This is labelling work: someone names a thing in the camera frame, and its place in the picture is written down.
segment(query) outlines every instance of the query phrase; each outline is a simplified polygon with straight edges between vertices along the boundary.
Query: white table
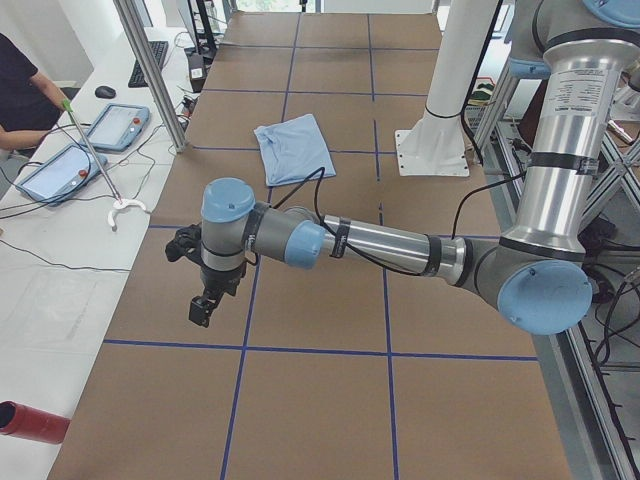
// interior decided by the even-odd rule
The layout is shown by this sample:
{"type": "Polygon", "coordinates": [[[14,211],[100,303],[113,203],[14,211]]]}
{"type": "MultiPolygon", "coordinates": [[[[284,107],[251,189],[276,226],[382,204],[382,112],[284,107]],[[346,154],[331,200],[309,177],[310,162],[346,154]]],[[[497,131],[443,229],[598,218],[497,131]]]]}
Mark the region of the white table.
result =
{"type": "MultiPolygon", "coordinates": [[[[149,29],[150,40],[168,40],[170,49],[163,69],[165,84],[174,105],[190,90],[187,60],[174,39],[181,30],[149,29]]],[[[186,36],[179,37],[184,46],[186,36]]],[[[124,35],[89,77],[72,102],[80,121],[91,122],[109,102],[146,105],[151,119],[134,145],[135,149],[162,123],[148,88],[127,88],[134,57],[124,35]],[[115,88],[113,100],[98,99],[99,85],[115,88]]],[[[69,123],[63,115],[61,124],[69,123]]],[[[74,138],[78,135],[67,129],[74,138]]],[[[49,135],[33,157],[45,161],[71,141],[64,133],[49,135]]],[[[152,210],[173,162],[174,150],[164,128],[145,145],[143,153],[157,164],[142,187],[139,199],[152,210]]],[[[108,155],[112,165],[123,155],[108,155]]],[[[110,170],[125,198],[137,191],[151,162],[133,154],[126,166],[110,170]]],[[[26,168],[22,175],[29,173],[26,168]]],[[[83,188],[78,197],[109,194],[102,177],[83,188]]],[[[28,203],[11,188],[0,208],[28,203]]],[[[11,219],[0,220],[0,237],[15,246],[70,266],[130,269],[149,224],[149,215],[132,208],[117,216],[118,231],[107,225],[112,198],[91,202],[73,201],[45,207],[11,219]]],[[[18,210],[0,211],[0,217],[18,210]]],[[[0,244],[0,401],[13,400],[42,410],[72,417],[90,373],[106,328],[124,288],[127,273],[71,271],[50,267],[36,258],[0,244]]],[[[59,447],[9,436],[0,437],[2,478],[43,480],[59,447]]]]}

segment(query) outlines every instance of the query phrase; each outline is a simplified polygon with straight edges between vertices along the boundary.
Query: black keyboard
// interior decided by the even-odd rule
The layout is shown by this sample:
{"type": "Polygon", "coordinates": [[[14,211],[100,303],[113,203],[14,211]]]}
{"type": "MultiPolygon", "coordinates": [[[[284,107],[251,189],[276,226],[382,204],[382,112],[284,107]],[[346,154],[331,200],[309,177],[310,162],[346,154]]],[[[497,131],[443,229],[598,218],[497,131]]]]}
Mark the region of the black keyboard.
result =
{"type": "MultiPolygon", "coordinates": [[[[156,62],[158,63],[158,67],[162,70],[164,59],[167,56],[167,50],[169,50],[169,42],[153,41],[149,42],[149,46],[151,47],[151,51],[153,52],[156,62]]],[[[136,63],[133,66],[133,72],[131,72],[131,78],[129,79],[129,88],[146,86],[147,82],[144,80],[144,73],[142,73],[140,63],[136,60],[136,63]]]]}

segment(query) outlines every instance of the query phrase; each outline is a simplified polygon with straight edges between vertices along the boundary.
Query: robotic arm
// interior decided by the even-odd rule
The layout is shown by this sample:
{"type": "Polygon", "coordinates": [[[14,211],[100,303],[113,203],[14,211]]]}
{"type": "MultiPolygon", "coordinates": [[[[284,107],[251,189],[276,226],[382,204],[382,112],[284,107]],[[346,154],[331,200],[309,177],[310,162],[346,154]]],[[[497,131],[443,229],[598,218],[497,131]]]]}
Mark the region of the robotic arm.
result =
{"type": "Polygon", "coordinates": [[[591,286],[577,235],[620,74],[640,57],[640,34],[630,29],[640,28],[640,8],[625,0],[521,0],[514,22],[512,57],[533,65],[543,53],[550,79],[517,218],[498,242],[281,212],[256,202],[243,181],[222,178],[205,190],[201,226],[179,230],[167,245],[170,261],[184,255],[201,267],[204,293],[192,300],[190,319],[208,325],[224,293],[235,294],[251,251],[301,268],[325,253],[442,277],[533,334],[579,322],[591,286]],[[620,11],[630,24],[621,25],[620,11]]]}

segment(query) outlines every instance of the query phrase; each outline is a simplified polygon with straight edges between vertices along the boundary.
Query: person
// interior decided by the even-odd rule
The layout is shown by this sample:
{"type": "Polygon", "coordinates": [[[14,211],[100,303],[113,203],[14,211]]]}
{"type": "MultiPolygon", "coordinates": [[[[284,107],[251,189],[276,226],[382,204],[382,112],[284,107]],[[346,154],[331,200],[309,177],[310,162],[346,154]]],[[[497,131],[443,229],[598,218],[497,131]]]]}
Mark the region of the person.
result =
{"type": "Polygon", "coordinates": [[[60,118],[66,98],[0,33],[0,149],[36,147],[60,118]]]}

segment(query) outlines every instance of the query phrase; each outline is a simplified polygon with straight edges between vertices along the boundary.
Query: folded cloth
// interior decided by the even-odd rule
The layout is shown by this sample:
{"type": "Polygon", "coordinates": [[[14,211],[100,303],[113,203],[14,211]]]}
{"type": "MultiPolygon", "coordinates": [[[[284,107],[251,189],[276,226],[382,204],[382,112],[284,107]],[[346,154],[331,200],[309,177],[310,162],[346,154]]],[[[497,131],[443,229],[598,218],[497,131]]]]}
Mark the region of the folded cloth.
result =
{"type": "Polygon", "coordinates": [[[325,168],[325,177],[336,174],[329,150],[312,114],[258,127],[254,133],[260,144],[267,186],[300,182],[320,167],[325,168]]]}

